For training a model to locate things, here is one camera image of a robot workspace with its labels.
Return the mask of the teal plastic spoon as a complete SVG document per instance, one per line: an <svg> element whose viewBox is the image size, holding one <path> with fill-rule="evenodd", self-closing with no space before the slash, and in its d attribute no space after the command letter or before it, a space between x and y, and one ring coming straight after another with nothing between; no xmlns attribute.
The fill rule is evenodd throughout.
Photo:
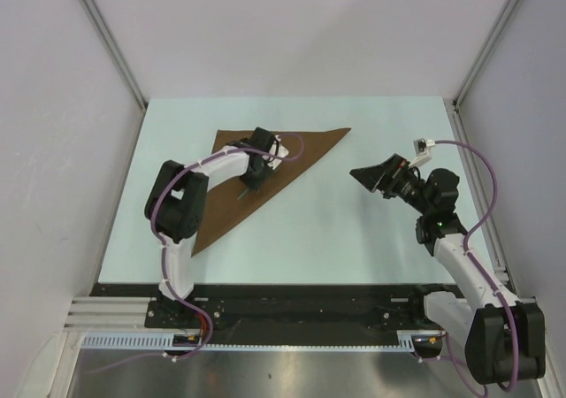
<svg viewBox="0 0 566 398"><path fill-rule="evenodd" d="M240 200L241 198L243 198L247 193L249 192L249 189L245 189L244 191L242 191L240 193L240 195L237 197L237 200Z"/></svg>

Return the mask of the brown cloth napkin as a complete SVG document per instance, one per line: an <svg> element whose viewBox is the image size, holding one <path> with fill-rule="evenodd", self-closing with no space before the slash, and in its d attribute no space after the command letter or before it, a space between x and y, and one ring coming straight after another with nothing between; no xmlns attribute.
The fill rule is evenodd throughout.
<svg viewBox="0 0 566 398"><path fill-rule="evenodd" d="M240 178L230 179L214 187L207 194L203 222L195 238L192 255L196 256L204 251L258 211L308 171L349 132L348 127L343 127L323 132L300 132L296 138L289 132L277 132L282 138L282 144L288 149L289 156L299 158L294 162L282 162L258 190L249 190L240 200L237 197L247 189Z"/></svg>

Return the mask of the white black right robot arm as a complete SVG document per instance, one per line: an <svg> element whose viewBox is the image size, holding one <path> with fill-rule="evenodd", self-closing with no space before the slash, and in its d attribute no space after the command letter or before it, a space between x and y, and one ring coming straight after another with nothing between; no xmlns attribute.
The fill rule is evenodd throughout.
<svg viewBox="0 0 566 398"><path fill-rule="evenodd" d="M546 373L545 319L535 302L522 302L485 266L455 212L460 179L445 168L421 179L407 159L392 155L350 175L386 199L398 197L419 213L417 242L450 274L464 297L431 292L408 306L418 328L433 323L464 350L471 376L481 385L512 386Z"/></svg>

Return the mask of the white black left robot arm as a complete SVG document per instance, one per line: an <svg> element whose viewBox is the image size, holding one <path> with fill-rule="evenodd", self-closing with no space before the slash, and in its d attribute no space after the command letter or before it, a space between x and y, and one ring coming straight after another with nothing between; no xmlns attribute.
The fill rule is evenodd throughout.
<svg viewBox="0 0 566 398"><path fill-rule="evenodd" d="M170 299L165 317L178 327L189 325L195 305L185 299L195 283L180 261L184 241L198 233L207 194L231 179L258 190L287 158L281 137L260 127L250 137L228 142L220 150L192 164L164 162L145 204L144 216L161 242L160 292Z"/></svg>

